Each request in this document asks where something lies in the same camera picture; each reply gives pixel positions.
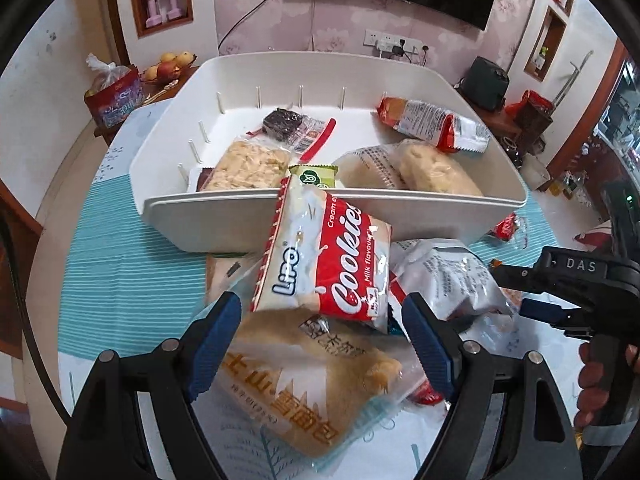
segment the bread package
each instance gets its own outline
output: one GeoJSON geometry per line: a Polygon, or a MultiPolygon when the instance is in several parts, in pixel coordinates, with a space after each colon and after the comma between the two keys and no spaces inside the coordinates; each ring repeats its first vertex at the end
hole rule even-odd
{"type": "Polygon", "coordinates": [[[414,191],[482,196],[455,160],[426,142],[404,140],[393,153],[392,163],[414,191]]]}
{"type": "Polygon", "coordinates": [[[235,140],[198,190],[279,187],[290,160],[287,150],[258,139],[235,140]]]}
{"type": "MultiPolygon", "coordinates": [[[[404,338],[378,338],[409,345],[404,338]]],[[[345,439],[373,397],[407,380],[401,362],[371,341],[337,319],[302,308],[254,312],[242,320],[216,381],[249,416],[318,458],[345,439]]],[[[424,380],[418,371],[414,382],[424,380]]]]}
{"type": "Polygon", "coordinates": [[[397,144],[369,146],[345,153],[334,165],[344,187],[366,189],[406,189],[406,184],[391,163],[389,153],[397,144]]]}

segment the lipo logo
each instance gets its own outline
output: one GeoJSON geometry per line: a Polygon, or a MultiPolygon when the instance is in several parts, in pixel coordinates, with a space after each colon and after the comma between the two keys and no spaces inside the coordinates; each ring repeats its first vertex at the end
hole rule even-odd
{"type": "Polygon", "coordinates": [[[296,293],[298,272],[296,265],[300,261],[300,253],[295,247],[287,247],[282,253],[282,263],[278,273],[278,282],[271,286],[275,294],[293,296],[296,293]]]}

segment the power cord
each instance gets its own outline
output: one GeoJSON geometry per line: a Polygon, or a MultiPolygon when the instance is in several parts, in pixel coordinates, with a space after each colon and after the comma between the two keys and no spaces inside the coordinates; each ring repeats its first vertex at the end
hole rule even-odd
{"type": "Polygon", "coordinates": [[[58,392],[51,382],[51,378],[49,377],[44,362],[42,361],[40,350],[38,350],[38,344],[36,343],[36,338],[33,335],[33,330],[31,329],[29,313],[27,312],[27,306],[24,303],[24,298],[22,297],[21,293],[22,289],[20,288],[20,281],[18,280],[18,264],[15,257],[14,242],[11,237],[11,229],[9,229],[9,225],[7,224],[4,213],[2,212],[0,212],[0,238],[2,240],[2,244],[4,245],[4,252],[6,253],[6,259],[9,264],[9,274],[11,275],[11,283],[14,288],[15,304],[18,307],[18,315],[20,316],[22,333],[24,334],[24,339],[27,343],[29,354],[31,355],[31,359],[33,360],[33,365],[36,368],[36,372],[38,374],[38,377],[40,378],[40,382],[44,387],[44,391],[47,393],[49,400],[58,412],[58,415],[62,419],[62,422],[64,422],[65,425],[68,426],[71,422],[71,416],[66,410],[65,405],[62,403],[62,400],[60,400],[60,396],[58,395],[58,392]]]}
{"type": "Polygon", "coordinates": [[[226,38],[229,37],[229,35],[236,30],[236,28],[238,28],[238,25],[240,25],[242,22],[244,22],[244,20],[246,20],[249,16],[251,16],[256,10],[260,9],[260,7],[262,7],[268,0],[263,0],[261,1],[259,4],[257,4],[253,9],[251,9],[248,13],[246,13],[242,18],[240,18],[236,24],[231,27],[231,29],[229,30],[228,33],[225,34],[225,37],[222,38],[222,40],[220,40],[220,43],[218,43],[218,49],[220,49],[220,47],[222,46],[223,43],[225,43],[226,38]]]}

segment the finger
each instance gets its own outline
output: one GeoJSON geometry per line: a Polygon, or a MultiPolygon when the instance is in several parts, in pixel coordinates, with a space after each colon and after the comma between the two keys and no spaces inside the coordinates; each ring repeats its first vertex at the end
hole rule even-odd
{"type": "Polygon", "coordinates": [[[585,428],[593,422],[593,412],[578,412],[574,418],[576,428],[585,428]]]}
{"type": "MultiPolygon", "coordinates": [[[[626,362],[631,366],[631,363],[636,358],[636,353],[638,353],[638,347],[629,345],[625,350],[626,362]]],[[[636,361],[634,365],[634,373],[640,374],[640,360],[636,361]]]]}
{"type": "Polygon", "coordinates": [[[602,363],[592,361],[584,365],[578,375],[578,386],[581,388],[590,388],[596,386],[604,376],[604,366],[602,363]]]}
{"type": "Polygon", "coordinates": [[[578,410],[581,412],[597,412],[604,408],[609,400],[609,392],[599,388],[587,388],[578,396],[578,410]]]}
{"type": "Polygon", "coordinates": [[[587,364],[589,361],[591,361],[589,357],[590,351],[591,347],[589,346],[589,343],[582,343],[580,345],[580,348],[578,348],[578,354],[580,354],[580,359],[584,364],[587,364]]]}

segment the electrical outlet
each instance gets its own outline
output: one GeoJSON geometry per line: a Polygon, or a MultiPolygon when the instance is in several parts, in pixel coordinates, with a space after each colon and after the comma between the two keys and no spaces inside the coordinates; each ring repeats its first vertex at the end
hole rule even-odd
{"type": "Polygon", "coordinates": [[[382,44],[386,45],[390,43],[393,45],[400,45],[400,40],[404,40],[404,51],[411,57],[412,52],[414,53],[414,58],[418,59],[420,54],[422,53],[422,47],[424,43],[421,40],[416,40],[414,38],[407,38],[405,36],[399,36],[397,34],[388,34],[387,32],[380,32],[378,30],[370,30],[367,29],[364,34],[364,42],[365,46],[373,46],[375,47],[377,42],[382,42],[382,44]]]}

